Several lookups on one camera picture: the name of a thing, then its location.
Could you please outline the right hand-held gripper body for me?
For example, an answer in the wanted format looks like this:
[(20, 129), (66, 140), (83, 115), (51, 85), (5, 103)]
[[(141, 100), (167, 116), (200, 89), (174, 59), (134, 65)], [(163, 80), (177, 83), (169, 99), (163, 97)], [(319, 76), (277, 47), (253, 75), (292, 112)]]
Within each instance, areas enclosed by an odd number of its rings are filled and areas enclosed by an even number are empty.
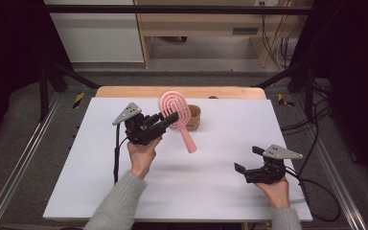
[(295, 151), (271, 145), (264, 150), (264, 165), (259, 169), (246, 170), (244, 177), (247, 183), (274, 183), (286, 174), (285, 159), (302, 159), (303, 155)]

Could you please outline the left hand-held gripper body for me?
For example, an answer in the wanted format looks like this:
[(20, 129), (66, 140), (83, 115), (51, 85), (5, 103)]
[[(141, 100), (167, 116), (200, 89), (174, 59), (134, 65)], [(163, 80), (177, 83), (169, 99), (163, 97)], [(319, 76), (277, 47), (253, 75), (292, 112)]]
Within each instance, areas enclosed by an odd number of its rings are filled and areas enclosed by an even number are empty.
[(118, 126), (124, 123), (127, 139), (134, 145), (145, 146), (166, 132), (165, 129), (156, 128), (154, 125), (146, 125), (146, 116), (148, 115), (144, 115), (136, 103), (129, 103), (112, 125)]

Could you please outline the pink hair brush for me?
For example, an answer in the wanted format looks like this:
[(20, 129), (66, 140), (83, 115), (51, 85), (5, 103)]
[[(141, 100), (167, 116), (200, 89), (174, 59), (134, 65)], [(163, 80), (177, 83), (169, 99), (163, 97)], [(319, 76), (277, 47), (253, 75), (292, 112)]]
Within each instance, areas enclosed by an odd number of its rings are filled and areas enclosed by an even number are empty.
[(171, 125), (171, 129), (181, 133), (188, 153), (196, 152), (196, 143), (186, 128), (191, 119), (191, 111), (184, 96), (177, 91), (164, 92), (159, 99), (159, 109), (164, 117), (177, 113), (178, 120)]

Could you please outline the brown cup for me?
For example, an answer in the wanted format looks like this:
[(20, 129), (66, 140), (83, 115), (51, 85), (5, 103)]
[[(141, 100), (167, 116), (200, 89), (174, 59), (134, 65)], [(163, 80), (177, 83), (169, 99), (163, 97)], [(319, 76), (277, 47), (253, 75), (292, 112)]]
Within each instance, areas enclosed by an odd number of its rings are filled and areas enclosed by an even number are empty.
[(191, 118), (190, 121), (187, 123), (186, 128), (188, 130), (197, 130), (200, 125), (200, 116), (201, 116), (201, 109), (194, 104), (189, 105)]

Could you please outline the person's right hand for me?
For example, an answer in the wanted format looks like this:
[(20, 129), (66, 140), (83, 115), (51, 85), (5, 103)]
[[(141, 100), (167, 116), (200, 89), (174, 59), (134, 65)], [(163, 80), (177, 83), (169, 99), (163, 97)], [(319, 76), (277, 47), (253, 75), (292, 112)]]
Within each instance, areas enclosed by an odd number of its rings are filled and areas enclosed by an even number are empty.
[(288, 181), (285, 177), (272, 184), (256, 183), (274, 209), (290, 207)]

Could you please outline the person's left hand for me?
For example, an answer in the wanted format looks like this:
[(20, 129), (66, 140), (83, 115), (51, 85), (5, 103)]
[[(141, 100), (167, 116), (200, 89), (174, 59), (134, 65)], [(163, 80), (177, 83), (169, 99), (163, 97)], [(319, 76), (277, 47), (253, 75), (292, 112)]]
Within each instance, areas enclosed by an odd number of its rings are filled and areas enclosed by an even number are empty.
[(150, 141), (147, 145), (127, 143), (127, 150), (131, 162), (130, 172), (139, 179), (144, 179), (150, 171), (150, 165), (156, 156), (156, 147), (161, 137)]

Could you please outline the yellow black floor tape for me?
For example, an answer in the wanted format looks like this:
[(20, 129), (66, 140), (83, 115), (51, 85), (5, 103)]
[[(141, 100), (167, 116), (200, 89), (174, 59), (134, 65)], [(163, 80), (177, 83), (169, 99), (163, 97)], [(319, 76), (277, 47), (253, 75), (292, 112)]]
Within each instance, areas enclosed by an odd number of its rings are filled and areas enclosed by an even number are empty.
[(84, 97), (84, 93), (80, 92), (74, 101), (73, 108), (78, 108), (80, 106), (83, 97)]
[(284, 97), (283, 97), (283, 94), (278, 94), (278, 104), (279, 105), (286, 105), (286, 106), (289, 106), (289, 107), (295, 106), (295, 104), (292, 103), (292, 102), (286, 102)]

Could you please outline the white cabinet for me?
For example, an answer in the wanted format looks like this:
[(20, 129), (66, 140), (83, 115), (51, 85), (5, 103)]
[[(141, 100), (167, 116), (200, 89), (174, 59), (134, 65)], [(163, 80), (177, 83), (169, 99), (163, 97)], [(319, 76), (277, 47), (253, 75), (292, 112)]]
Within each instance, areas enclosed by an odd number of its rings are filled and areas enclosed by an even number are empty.
[(52, 13), (51, 17), (74, 63), (144, 61), (134, 13)]

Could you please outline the wooden desk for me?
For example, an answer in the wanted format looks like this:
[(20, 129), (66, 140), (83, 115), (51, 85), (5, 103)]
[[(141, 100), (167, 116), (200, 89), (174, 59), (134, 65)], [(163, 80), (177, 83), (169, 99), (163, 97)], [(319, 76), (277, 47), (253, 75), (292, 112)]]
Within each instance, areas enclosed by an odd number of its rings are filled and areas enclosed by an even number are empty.
[[(133, 0), (136, 6), (224, 6), (224, 7), (296, 7), (301, 0)], [(263, 68), (279, 50), (280, 38), (297, 37), (304, 20), (297, 15), (250, 14), (171, 14), (139, 13), (140, 34), (156, 36), (244, 36), (252, 43)]]

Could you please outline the dark curtain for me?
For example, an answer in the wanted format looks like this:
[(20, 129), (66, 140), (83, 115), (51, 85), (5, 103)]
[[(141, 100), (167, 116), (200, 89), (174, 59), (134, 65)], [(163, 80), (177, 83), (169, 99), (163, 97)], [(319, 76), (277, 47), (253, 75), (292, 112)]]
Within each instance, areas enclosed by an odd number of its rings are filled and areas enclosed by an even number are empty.
[(0, 0), (0, 123), (13, 91), (38, 81), (41, 66), (71, 61), (44, 0)]
[(293, 62), (311, 59), (315, 76), (331, 83), (333, 107), (355, 153), (368, 166), (368, 0), (313, 0)]

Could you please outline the aluminium floor rail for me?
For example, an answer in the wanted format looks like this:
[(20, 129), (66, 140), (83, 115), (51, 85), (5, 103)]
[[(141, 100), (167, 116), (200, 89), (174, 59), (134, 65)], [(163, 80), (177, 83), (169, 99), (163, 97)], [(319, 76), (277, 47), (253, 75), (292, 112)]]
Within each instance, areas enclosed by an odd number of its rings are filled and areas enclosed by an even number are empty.
[(31, 162), (33, 156), (35, 155), (35, 151), (39, 147), (43, 136), (53, 120), (54, 115), (58, 110), (58, 105), (60, 104), (63, 98), (63, 93), (55, 93), (53, 98), (49, 103), (49, 110), (43, 120), (38, 123), (36, 126), (34, 133), (30, 140), (27, 143), (27, 146), (22, 151), (19, 159), (14, 166), (14, 169), (11, 171), (9, 178), (7, 179), (3, 189), (0, 192), (0, 219), (3, 217), (12, 196), (20, 183), (23, 174), (27, 170), (29, 163)]
[(318, 151), (318, 158), (351, 229), (368, 230), (360, 211), (358, 210), (339, 171), (333, 163), (323, 141), (320, 138), (317, 138), (315, 145)]

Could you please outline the black frame strut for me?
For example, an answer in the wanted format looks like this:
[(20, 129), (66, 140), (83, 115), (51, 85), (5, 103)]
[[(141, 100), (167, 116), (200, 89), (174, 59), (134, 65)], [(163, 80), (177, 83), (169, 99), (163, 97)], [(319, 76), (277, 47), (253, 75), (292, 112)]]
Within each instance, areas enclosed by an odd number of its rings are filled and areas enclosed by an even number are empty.
[(288, 69), (280, 72), (274, 77), (257, 84), (258, 88), (266, 89), (273, 83), (284, 79), (285, 77), (291, 77), (291, 80), (287, 86), (289, 93), (299, 93), (302, 88), (305, 88), (305, 107), (304, 113), (310, 122), (313, 121), (313, 84), (314, 75), (309, 64), (298, 62)]
[(95, 82), (77, 74), (72, 68), (57, 63), (45, 63), (38, 71), (39, 95), (40, 95), (40, 118), (42, 122), (49, 114), (49, 95), (48, 83), (50, 83), (56, 92), (65, 92), (68, 88), (64, 76), (71, 77), (73, 80), (82, 83), (91, 89), (99, 89), (101, 86)]

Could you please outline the black horizontal frame bar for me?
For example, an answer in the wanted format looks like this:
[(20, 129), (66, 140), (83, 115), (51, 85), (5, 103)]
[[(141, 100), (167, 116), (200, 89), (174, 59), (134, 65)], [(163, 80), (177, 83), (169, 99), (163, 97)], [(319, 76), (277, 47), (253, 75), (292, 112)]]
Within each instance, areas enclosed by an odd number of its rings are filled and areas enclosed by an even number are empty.
[(191, 14), (286, 14), (308, 15), (314, 8), (224, 7), (224, 6), (131, 6), (131, 5), (46, 5), (52, 13), (191, 13)]

